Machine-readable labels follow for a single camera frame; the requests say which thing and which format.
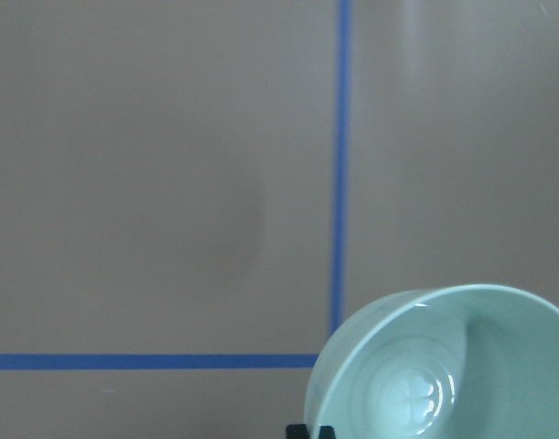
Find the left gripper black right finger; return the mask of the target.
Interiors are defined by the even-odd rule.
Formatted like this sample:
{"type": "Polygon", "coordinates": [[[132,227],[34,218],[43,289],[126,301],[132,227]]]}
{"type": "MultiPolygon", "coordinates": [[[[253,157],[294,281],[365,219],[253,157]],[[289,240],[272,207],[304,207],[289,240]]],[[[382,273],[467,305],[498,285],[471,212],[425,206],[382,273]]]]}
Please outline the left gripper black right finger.
{"type": "Polygon", "coordinates": [[[317,439],[337,439],[336,432],[330,425],[321,425],[318,428],[317,439]]]}

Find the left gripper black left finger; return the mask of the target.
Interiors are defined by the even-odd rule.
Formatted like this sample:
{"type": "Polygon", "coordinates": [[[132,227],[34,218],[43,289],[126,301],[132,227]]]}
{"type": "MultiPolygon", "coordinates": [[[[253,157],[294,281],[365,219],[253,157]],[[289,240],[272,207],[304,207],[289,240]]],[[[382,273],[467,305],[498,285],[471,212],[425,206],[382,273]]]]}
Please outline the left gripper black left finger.
{"type": "Polygon", "coordinates": [[[309,439],[309,431],[305,424],[288,424],[285,428],[286,439],[309,439]]]}

